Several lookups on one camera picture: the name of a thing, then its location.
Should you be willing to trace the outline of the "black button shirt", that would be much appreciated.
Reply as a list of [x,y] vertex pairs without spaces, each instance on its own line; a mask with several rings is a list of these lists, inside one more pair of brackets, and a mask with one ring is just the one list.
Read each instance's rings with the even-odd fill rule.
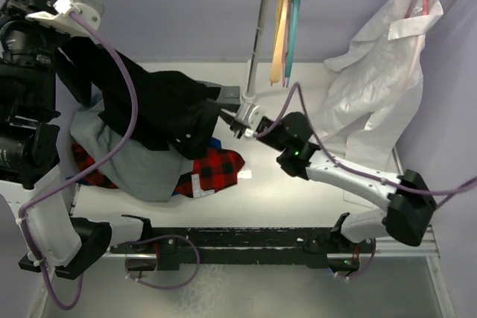
[[[58,76],[80,103],[89,100],[92,86],[99,89],[104,101],[100,119],[124,135],[130,123],[130,94],[107,50],[89,38],[74,37],[57,49],[55,60]],[[149,150],[173,147],[186,159],[204,156],[219,111],[226,106],[216,101],[222,85],[197,81],[181,71],[149,72],[126,56],[121,60],[138,103],[131,138]]]

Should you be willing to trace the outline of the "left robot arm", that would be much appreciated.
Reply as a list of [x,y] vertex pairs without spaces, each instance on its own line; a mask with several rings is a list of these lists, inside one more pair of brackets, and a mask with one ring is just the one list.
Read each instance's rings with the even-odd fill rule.
[[89,39],[104,6],[96,0],[6,0],[1,6],[1,196],[22,232],[22,270],[74,280],[110,248],[154,242],[143,217],[72,217],[63,199],[56,76],[78,101],[89,93],[69,75],[60,48]]

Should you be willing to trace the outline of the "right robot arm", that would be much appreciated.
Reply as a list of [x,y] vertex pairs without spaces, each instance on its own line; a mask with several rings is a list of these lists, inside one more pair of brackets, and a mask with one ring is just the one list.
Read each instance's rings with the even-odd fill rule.
[[333,185],[357,195],[375,208],[361,214],[342,214],[331,230],[331,241],[340,252],[350,251],[356,244],[371,238],[390,236],[401,244],[418,247],[437,208],[428,193],[422,176],[412,170],[399,175],[380,172],[380,180],[359,176],[371,174],[371,169],[345,162],[354,169],[345,171],[333,163],[324,150],[308,139],[312,129],[304,114],[287,114],[269,134],[259,142],[279,151],[277,163],[291,177]]

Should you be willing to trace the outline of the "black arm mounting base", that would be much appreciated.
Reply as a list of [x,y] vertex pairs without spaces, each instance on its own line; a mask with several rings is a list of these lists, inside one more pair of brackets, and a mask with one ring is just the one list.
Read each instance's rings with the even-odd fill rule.
[[160,270],[181,264],[300,265],[327,268],[330,262],[347,261],[356,253],[370,253],[366,241],[346,244],[325,228],[166,228],[154,227],[150,244],[120,244],[110,253],[128,258],[158,258]]

